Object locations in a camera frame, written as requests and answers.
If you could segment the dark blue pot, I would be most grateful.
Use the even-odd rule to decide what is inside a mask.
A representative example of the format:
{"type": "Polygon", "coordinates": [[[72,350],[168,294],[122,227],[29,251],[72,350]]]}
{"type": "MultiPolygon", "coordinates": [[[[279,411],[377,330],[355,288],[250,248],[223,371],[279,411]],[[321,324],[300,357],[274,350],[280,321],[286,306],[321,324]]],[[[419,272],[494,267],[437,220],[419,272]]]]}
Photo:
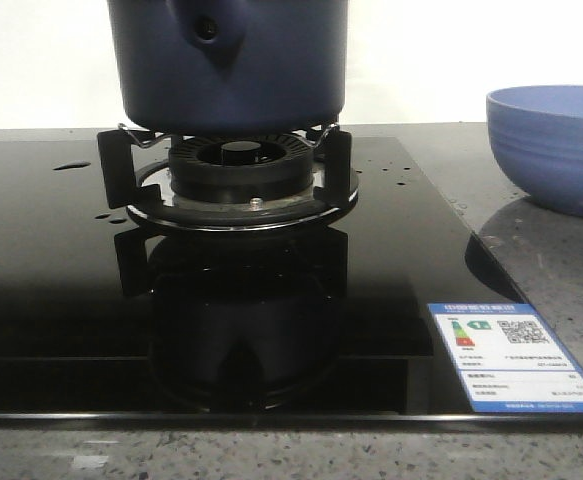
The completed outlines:
{"type": "Polygon", "coordinates": [[[336,121],[345,1],[110,1],[123,108],[163,133],[286,132],[336,121]]]}

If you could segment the blue ceramic bowl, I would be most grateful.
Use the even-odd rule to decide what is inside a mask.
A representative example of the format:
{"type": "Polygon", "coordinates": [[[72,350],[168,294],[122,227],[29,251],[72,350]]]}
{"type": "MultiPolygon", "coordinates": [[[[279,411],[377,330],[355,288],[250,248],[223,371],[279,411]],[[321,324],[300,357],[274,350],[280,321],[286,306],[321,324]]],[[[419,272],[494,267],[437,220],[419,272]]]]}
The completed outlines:
{"type": "Polygon", "coordinates": [[[486,113],[505,176],[537,204],[583,217],[583,85],[494,90],[486,113]]]}

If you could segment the blue energy label sticker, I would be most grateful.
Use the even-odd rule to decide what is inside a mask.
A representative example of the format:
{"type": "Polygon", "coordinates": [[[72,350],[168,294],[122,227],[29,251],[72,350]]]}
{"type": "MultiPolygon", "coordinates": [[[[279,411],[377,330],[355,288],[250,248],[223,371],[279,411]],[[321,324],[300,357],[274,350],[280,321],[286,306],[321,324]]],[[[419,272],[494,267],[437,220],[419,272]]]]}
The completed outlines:
{"type": "Polygon", "coordinates": [[[428,309],[473,411],[583,414],[583,369],[531,305],[428,309]]]}

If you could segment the right gas burner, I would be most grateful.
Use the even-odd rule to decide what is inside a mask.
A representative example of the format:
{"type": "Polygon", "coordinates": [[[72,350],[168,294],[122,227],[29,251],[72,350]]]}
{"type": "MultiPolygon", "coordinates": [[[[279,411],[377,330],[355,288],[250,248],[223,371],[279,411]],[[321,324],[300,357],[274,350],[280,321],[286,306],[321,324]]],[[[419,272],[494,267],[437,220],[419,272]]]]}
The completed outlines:
{"type": "Polygon", "coordinates": [[[336,123],[251,136],[158,135],[121,124],[97,145],[107,202],[138,224],[242,232],[333,221],[358,199],[336,123]]]}

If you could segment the black glass gas stove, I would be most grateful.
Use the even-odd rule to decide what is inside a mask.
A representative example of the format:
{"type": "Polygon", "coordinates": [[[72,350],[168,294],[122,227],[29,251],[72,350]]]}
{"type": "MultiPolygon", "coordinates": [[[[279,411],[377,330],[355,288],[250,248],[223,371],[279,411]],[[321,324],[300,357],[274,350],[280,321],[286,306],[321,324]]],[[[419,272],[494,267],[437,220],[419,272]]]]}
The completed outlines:
{"type": "Polygon", "coordinates": [[[394,139],[359,138],[334,225],[166,236],[105,202],[90,140],[0,141],[0,425],[583,431],[483,406],[439,303],[518,304],[394,139]]]}

